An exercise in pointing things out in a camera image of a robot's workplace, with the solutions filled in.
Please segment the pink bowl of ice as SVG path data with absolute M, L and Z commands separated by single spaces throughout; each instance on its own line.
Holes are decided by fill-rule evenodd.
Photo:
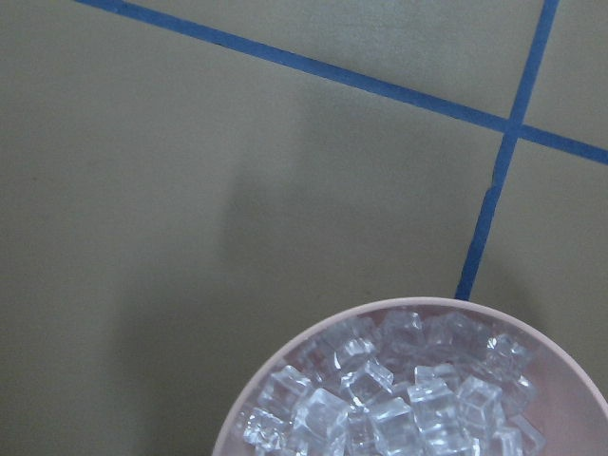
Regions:
M 253 375 L 230 408 L 218 433 L 215 455 L 253 455 L 254 449 L 238 431 L 241 411 L 258 395 L 260 385 L 277 367 L 290 363 L 296 350 L 326 328 L 356 316 L 381 320 L 404 308 L 421 316 L 460 311 L 486 323 L 513 331 L 536 352 L 526 376 L 539 389 L 524 416 L 547 439 L 544 455 L 605 455 L 607 402 L 584 369 L 559 345 L 517 318 L 479 304 L 440 297 L 405 297 L 372 302 L 332 315 L 290 340 Z

